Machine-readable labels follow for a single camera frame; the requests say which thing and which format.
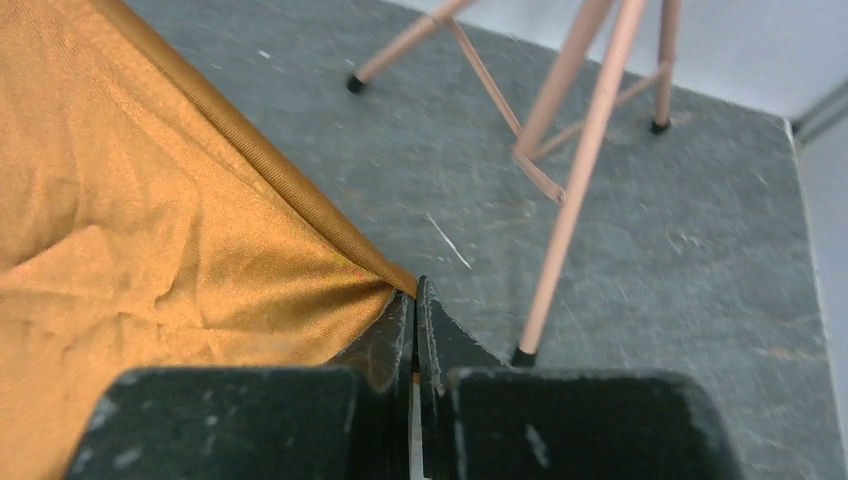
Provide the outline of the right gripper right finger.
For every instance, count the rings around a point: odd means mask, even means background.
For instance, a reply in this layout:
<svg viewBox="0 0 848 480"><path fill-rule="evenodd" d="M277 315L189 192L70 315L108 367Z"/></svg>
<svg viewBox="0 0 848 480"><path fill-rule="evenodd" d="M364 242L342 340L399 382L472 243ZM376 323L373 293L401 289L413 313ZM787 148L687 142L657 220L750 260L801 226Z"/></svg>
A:
<svg viewBox="0 0 848 480"><path fill-rule="evenodd" d="M429 479L740 479L713 399L663 369L504 364L417 288L423 472Z"/></svg>

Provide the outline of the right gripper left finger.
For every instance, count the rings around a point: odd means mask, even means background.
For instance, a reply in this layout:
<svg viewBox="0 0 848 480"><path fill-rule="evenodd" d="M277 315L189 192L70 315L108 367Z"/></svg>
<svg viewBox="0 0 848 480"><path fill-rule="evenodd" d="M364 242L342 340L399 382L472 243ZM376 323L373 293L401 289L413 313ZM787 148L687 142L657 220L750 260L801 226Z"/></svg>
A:
<svg viewBox="0 0 848 480"><path fill-rule="evenodd" d="M406 479L414 300L316 367L148 367L98 400L68 479Z"/></svg>

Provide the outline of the orange cloth napkin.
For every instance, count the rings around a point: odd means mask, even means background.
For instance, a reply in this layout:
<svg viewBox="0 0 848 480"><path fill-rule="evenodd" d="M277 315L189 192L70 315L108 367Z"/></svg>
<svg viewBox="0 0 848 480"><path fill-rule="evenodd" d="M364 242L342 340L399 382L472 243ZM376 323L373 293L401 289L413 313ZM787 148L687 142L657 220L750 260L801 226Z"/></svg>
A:
<svg viewBox="0 0 848 480"><path fill-rule="evenodd" d="M2 3L3 478L127 368L320 364L416 286L124 3Z"/></svg>

